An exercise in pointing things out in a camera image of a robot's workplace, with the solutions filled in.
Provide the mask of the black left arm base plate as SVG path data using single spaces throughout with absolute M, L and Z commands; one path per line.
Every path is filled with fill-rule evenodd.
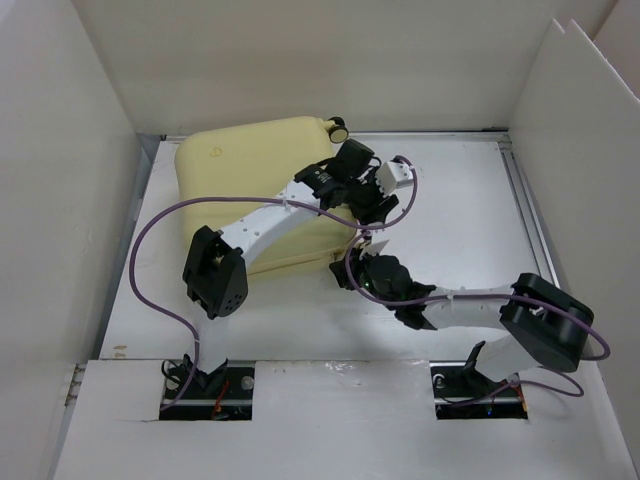
M 191 361 L 164 361 L 162 421 L 250 421 L 253 413 L 254 362 L 226 361 L 211 374 L 198 371 L 186 392 L 176 400 L 187 379 Z

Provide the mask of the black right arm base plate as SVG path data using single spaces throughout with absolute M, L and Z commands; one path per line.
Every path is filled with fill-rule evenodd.
M 522 390 L 507 380 L 494 382 L 475 369 L 485 341 L 465 361 L 430 363 L 434 409 L 438 420 L 527 420 Z

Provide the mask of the yellow suitcase with black lining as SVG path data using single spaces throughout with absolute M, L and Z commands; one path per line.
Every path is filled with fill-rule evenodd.
M 349 136 L 343 121 L 311 116 L 226 127 L 190 135 L 178 146 L 174 165 L 181 200 L 202 198 L 182 210 L 186 244 L 197 229 L 218 230 L 273 198 L 306 166 L 328 159 Z M 355 231 L 345 206 L 334 210 L 345 224 L 324 216 L 296 227 L 251 265 L 258 277 L 311 270 L 345 251 Z

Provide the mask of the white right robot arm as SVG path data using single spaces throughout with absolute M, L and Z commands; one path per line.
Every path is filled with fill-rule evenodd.
M 365 293 L 413 330 L 488 328 L 502 337 L 476 344 L 462 381 L 483 394 L 497 382 L 533 367 L 573 373 L 583 358 L 594 313 L 534 273 L 486 290 L 451 290 L 413 280 L 390 255 L 358 250 L 329 266 L 338 285 Z

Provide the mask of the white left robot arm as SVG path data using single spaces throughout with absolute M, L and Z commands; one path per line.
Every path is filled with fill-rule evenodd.
M 268 247 L 296 227 L 325 216 L 354 229 L 386 228 L 398 204 L 395 191 L 414 186 L 412 167 L 397 157 L 372 167 L 374 153 L 348 140 L 338 153 L 306 166 L 274 198 L 202 197 L 192 202 L 259 203 L 240 218 L 213 230 L 195 231 L 183 271 L 189 299 L 213 322 L 233 314 L 248 295 L 248 268 Z

